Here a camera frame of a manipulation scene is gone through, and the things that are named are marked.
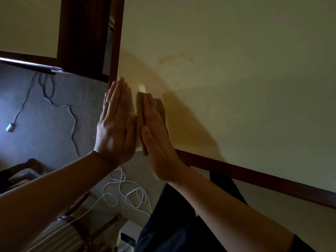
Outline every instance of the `left hand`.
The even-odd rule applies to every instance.
[[[135,153],[137,115],[131,117],[127,127],[130,105],[130,88],[125,79],[120,77],[105,93],[94,147],[94,151],[113,167],[129,161]]]

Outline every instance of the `black trousers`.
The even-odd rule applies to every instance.
[[[210,172],[210,180],[246,203],[233,180]],[[138,238],[135,251],[226,251],[187,200],[165,184]]]

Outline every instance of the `tangled white cord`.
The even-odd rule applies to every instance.
[[[150,210],[151,213],[153,213],[152,208],[151,208],[151,201],[149,200],[149,197],[148,197],[148,195],[146,194],[145,189],[144,189],[142,186],[140,186],[138,183],[134,182],[134,181],[126,180],[126,175],[125,175],[125,173],[124,173],[124,171],[122,170],[121,167],[118,167],[118,168],[115,169],[114,171],[116,171],[116,170],[120,170],[120,172],[121,172],[121,174],[120,174],[120,179],[114,179],[114,178],[111,177],[111,174],[109,174],[108,176],[110,177],[110,179],[112,180],[112,182],[107,183],[107,184],[103,187],[103,197],[104,197],[104,200],[105,200],[105,202],[107,203],[107,205],[109,205],[110,207],[115,207],[115,206],[118,205],[119,200],[118,200],[118,198],[117,198],[115,195],[113,195],[113,194],[111,194],[111,193],[106,193],[106,192],[105,192],[105,187],[107,187],[107,186],[110,185],[110,184],[116,184],[116,183],[119,183],[119,192],[120,192],[120,194],[125,198],[125,202],[126,202],[128,205],[130,205],[131,207],[135,208],[137,211],[143,212],[143,213],[145,213],[147,216],[150,217],[150,214],[148,214],[147,212],[145,212],[145,211],[139,209],[139,207],[141,206],[141,204],[146,203],[147,200],[148,200],[148,202],[149,202],[149,210]],[[121,183],[123,183],[123,182],[131,182],[131,183],[136,184],[138,187],[135,188],[135,189],[133,189],[132,191],[130,191],[130,192],[127,193],[126,195],[124,195],[124,194],[122,193],[122,191],[120,190]],[[129,195],[131,195],[131,194],[134,193],[134,192],[136,193],[136,195],[137,195],[137,197],[138,197],[138,199],[139,199],[139,204],[138,204],[138,206],[135,206],[135,205],[130,201],[130,199],[127,198]],[[117,200],[117,203],[116,203],[115,205],[111,205],[111,204],[106,200],[105,195],[111,195],[111,196],[113,196],[113,197]]]
[[[111,174],[109,174],[108,176],[110,177],[111,180],[113,180],[113,182],[109,182],[109,183],[107,183],[107,184],[103,187],[103,195],[102,195],[101,197],[99,197],[98,200],[96,200],[96,202],[95,202],[95,203],[94,203],[94,204],[87,210],[87,212],[85,212],[83,215],[79,216],[78,218],[72,220],[71,222],[67,223],[66,225],[63,225],[61,228],[57,229],[57,230],[54,231],[52,234],[48,235],[44,240],[42,240],[41,242],[39,242],[39,243],[36,244],[35,246],[31,247],[31,248],[30,248],[29,250],[27,250],[26,252],[31,251],[32,249],[34,249],[35,247],[39,246],[39,245],[42,244],[44,241],[46,241],[46,240],[47,240],[50,236],[52,236],[53,234],[57,233],[58,231],[60,231],[60,230],[63,229],[64,227],[70,225],[72,222],[74,222],[74,221],[80,219],[82,216],[84,216],[86,213],[88,213],[88,212],[89,212],[89,211],[96,205],[96,203],[97,203],[101,198],[104,198],[105,202],[106,202],[107,205],[109,205],[110,207],[115,207],[115,206],[117,206],[117,204],[118,204],[118,202],[119,202],[119,201],[118,201],[118,198],[117,198],[115,195],[111,194],[111,193],[104,193],[104,189],[105,189],[105,187],[106,187],[107,185],[109,185],[109,184],[116,184],[116,183],[119,183],[119,192],[121,193],[121,195],[124,196],[124,198],[125,198],[125,202],[126,202],[127,204],[129,204],[130,206],[132,206],[133,208],[135,208],[136,210],[138,210],[138,211],[140,211],[140,212],[143,212],[143,213],[145,213],[146,215],[148,215],[148,216],[150,217],[150,215],[149,215],[147,212],[145,212],[145,211],[139,209],[139,207],[141,206],[141,204],[142,204],[142,203],[145,203],[145,202],[148,200],[148,202],[149,202],[149,209],[150,209],[150,212],[153,213],[152,208],[151,208],[151,201],[149,200],[149,197],[148,197],[148,195],[146,194],[145,189],[144,189],[142,186],[140,186],[138,183],[134,182],[134,181],[126,180],[126,175],[124,174],[124,171],[122,170],[121,167],[118,167],[118,168],[115,169],[114,171],[116,171],[116,170],[120,170],[120,171],[121,171],[120,179],[114,179],[114,178],[111,177]],[[138,187],[137,187],[136,189],[130,191],[128,194],[124,195],[124,194],[121,192],[121,190],[120,190],[120,184],[123,183],[123,182],[132,182],[132,183],[137,184]],[[138,195],[138,190],[141,191],[141,193],[142,193],[141,196]],[[139,199],[139,205],[138,205],[138,206],[134,206],[134,204],[127,198],[127,196],[130,195],[130,194],[132,194],[133,192],[136,192],[136,195],[137,195],[137,197],[138,197],[138,199]],[[105,195],[111,195],[111,196],[113,196],[114,198],[116,198],[117,203],[116,203],[115,205],[111,205],[111,204],[109,204],[109,203],[107,202],[106,198],[105,198]]]

